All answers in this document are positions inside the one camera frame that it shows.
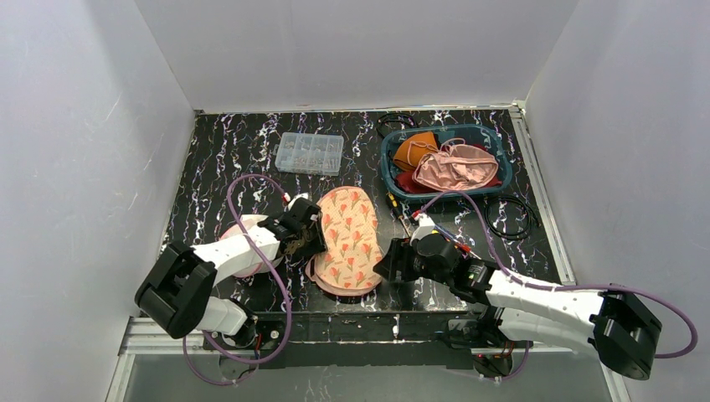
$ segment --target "gray floor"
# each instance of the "gray floor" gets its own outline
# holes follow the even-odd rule
[[[220,379],[217,358],[194,357]],[[126,401],[611,401],[599,362],[568,352],[531,353],[524,373],[496,385],[441,367],[301,367],[261,370],[239,387],[203,383],[182,356],[139,355]]]

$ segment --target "marble tabletop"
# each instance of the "marble tabletop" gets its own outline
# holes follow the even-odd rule
[[[504,191],[524,198],[537,210],[508,110],[409,111],[420,126],[475,123],[496,131],[506,148],[514,178]],[[234,224],[226,203],[227,187],[242,173],[262,173],[279,182],[290,194],[308,192],[318,200],[340,186],[363,188],[377,210],[378,242],[386,251],[389,240],[404,237],[404,230],[385,203],[387,190],[379,171],[381,139],[375,130],[383,111],[249,113],[200,115],[195,121],[179,188],[172,207],[165,243],[181,240],[188,245],[213,242]],[[284,132],[337,134],[345,138],[340,175],[337,177],[279,173],[275,146]],[[282,210],[280,198],[265,183],[237,186],[234,202],[245,214],[272,214]],[[480,207],[486,199],[477,199]],[[466,202],[454,201],[429,209],[435,222],[472,247],[475,254],[492,260],[476,214]],[[522,213],[503,204],[491,212],[499,227],[513,231]],[[524,275],[559,283],[545,228],[535,228],[522,241],[494,238],[497,253],[510,268]],[[370,294],[355,299],[327,295],[308,279],[303,261],[287,261],[278,271],[287,284],[294,312],[456,312],[466,303],[445,286],[429,280],[396,285],[386,281]],[[221,297],[232,296],[255,312],[278,312],[284,303],[273,278],[259,274],[245,280],[228,279],[217,288]]]

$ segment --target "tulip print fabric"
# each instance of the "tulip print fabric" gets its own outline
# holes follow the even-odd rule
[[[336,296],[361,296],[382,277],[373,267],[382,259],[377,242],[377,216],[361,188],[335,188],[318,201],[328,251],[316,255],[306,269],[324,291]]]

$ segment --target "white wall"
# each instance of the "white wall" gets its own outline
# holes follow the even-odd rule
[[[194,109],[523,99],[576,0],[136,0]]]
[[[529,125],[574,272],[662,295],[700,332],[656,360],[633,400],[707,400],[710,383],[710,4],[583,0],[528,98]],[[659,352],[685,346],[679,319]]]
[[[105,398],[192,126],[133,1],[3,2],[0,400]]]

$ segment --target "coiled black cable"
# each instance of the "coiled black cable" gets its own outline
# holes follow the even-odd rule
[[[419,123],[414,119],[414,116],[409,113],[400,113],[398,111],[393,111],[385,113],[378,118],[377,125],[375,129],[377,130],[380,137],[384,138],[385,135],[382,133],[382,127],[389,123],[401,123],[409,128],[419,128]]]
[[[491,206],[500,204],[500,203],[511,203],[515,204],[520,209],[522,209],[523,216],[525,217],[525,222],[520,230],[517,232],[513,233],[507,233],[499,230],[496,228],[496,226],[493,224],[491,221]],[[514,197],[512,195],[496,195],[493,197],[490,197],[488,201],[486,202],[486,207],[483,211],[483,216],[486,218],[486,224],[488,227],[491,229],[491,232],[493,232],[494,235],[505,239],[505,240],[523,240],[526,239],[529,235],[530,232],[533,231],[533,223],[535,226],[540,227],[540,219],[538,216],[535,214],[535,211],[533,210],[533,207],[530,206],[530,204],[526,203],[525,201],[521,201],[519,198]]]

